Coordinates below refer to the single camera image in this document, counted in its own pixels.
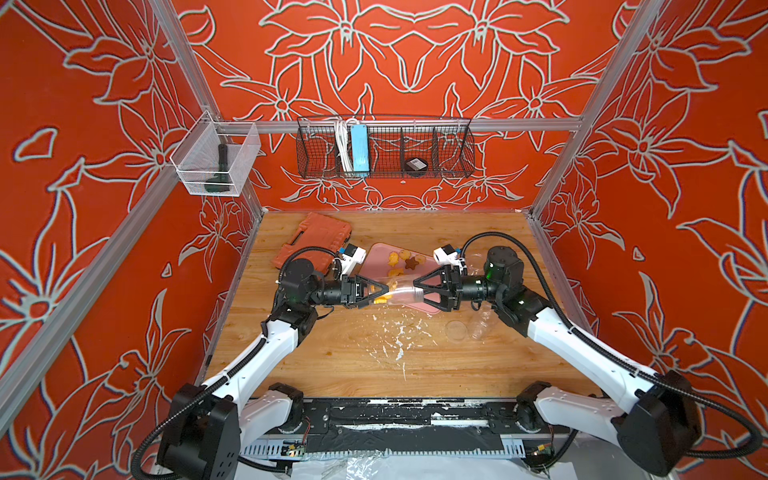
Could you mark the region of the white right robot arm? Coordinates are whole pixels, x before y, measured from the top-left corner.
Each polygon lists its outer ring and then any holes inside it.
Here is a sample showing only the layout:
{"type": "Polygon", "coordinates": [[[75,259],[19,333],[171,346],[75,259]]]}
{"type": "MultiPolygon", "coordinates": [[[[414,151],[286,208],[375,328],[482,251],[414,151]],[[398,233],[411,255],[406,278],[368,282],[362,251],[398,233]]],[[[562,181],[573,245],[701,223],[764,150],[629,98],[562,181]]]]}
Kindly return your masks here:
{"type": "Polygon", "coordinates": [[[492,235],[504,243],[488,250],[482,274],[469,274],[466,247],[445,245],[433,253],[437,268],[413,285],[423,291],[426,304],[445,312],[465,302],[488,303],[505,325],[558,355],[605,395],[598,399],[534,383],[517,398],[532,429],[561,425],[607,441],[657,477],[669,474],[685,457],[729,460],[761,448],[762,432],[747,417],[695,393],[680,374],[642,365],[571,321],[530,250],[509,234],[492,235]],[[743,426],[746,442],[723,450],[695,449],[702,435],[702,407],[743,426]]]}

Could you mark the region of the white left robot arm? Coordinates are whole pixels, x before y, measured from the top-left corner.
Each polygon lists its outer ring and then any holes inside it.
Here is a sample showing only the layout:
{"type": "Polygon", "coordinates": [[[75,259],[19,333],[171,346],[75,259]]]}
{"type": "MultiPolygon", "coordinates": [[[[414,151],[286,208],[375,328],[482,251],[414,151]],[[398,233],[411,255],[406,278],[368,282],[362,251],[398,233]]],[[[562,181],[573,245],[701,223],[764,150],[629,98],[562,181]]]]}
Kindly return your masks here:
{"type": "Polygon", "coordinates": [[[151,479],[144,458],[159,445],[160,479],[232,479],[247,466],[267,465],[243,457],[243,447],[277,427],[294,430],[303,422],[303,395],[277,384],[253,396],[271,371],[309,335],[319,320],[318,307],[363,308],[387,293],[386,285],[355,274],[367,253],[348,245],[340,251],[322,248],[338,271],[332,277],[307,258],[309,248],[291,254],[282,264],[271,313],[260,333],[232,362],[200,385],[185,384],[175,394],[168,417],[140,443],[130,472],[151,479]]]}

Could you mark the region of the clear cookie jar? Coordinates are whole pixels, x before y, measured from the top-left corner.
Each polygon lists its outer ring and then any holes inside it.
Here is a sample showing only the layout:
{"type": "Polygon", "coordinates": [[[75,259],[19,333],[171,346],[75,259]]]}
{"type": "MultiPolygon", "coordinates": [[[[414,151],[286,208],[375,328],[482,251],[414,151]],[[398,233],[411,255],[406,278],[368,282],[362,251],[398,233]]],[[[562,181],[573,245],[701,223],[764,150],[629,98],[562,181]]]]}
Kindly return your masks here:
{"type": "Polygon", "coordinates": [[[408,306],[424,301],[425,292],[412,281],[395,280],[387,284],[388,291],[380,291],[373,303],[376,305],[408,306]]]}
{"type": "Polygon", "coordinates": [[[480,309],[473,313],[468,334],[473,340],[482,340],[489,335],[497,322],[497,316],[492,309],[480,309]]]}

